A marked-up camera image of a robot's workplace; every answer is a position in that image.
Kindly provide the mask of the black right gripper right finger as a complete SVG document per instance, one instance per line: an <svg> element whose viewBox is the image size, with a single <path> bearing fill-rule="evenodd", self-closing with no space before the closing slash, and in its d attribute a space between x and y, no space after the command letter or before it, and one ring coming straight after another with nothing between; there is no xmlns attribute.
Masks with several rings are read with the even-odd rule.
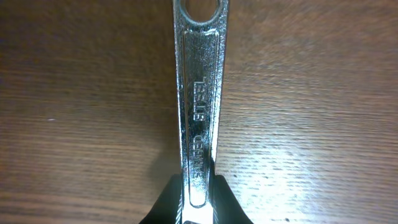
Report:
<svg viewBox="0 0 398 224"><path fill-rule="evenodd" d="M211 221L214 224L252 224L225 177L215 174L215 162L211 161L210 165Z"/></svg>

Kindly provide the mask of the silver adjustable wrench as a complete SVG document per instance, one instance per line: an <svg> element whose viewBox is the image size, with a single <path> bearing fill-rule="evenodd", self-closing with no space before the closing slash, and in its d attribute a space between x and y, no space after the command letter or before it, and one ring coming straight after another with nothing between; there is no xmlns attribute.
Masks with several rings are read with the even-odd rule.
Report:
<svg viewBox="0 0 398 224"><path fill-rule="evenodd" d="M217 223L213 196L228 30L228 0L198 21L173 1L182 187L176 222Z"/></svg>

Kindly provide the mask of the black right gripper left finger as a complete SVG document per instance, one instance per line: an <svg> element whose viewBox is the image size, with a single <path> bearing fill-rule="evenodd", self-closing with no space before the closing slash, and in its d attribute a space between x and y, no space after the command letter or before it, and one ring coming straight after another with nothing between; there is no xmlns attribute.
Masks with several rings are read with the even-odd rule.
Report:
<svg viewBox="0 0 398 224"><path fill-rule="evenodd" d="M139 224L174 224L181 194L181 176L171 176L149 213Z"/></svg>

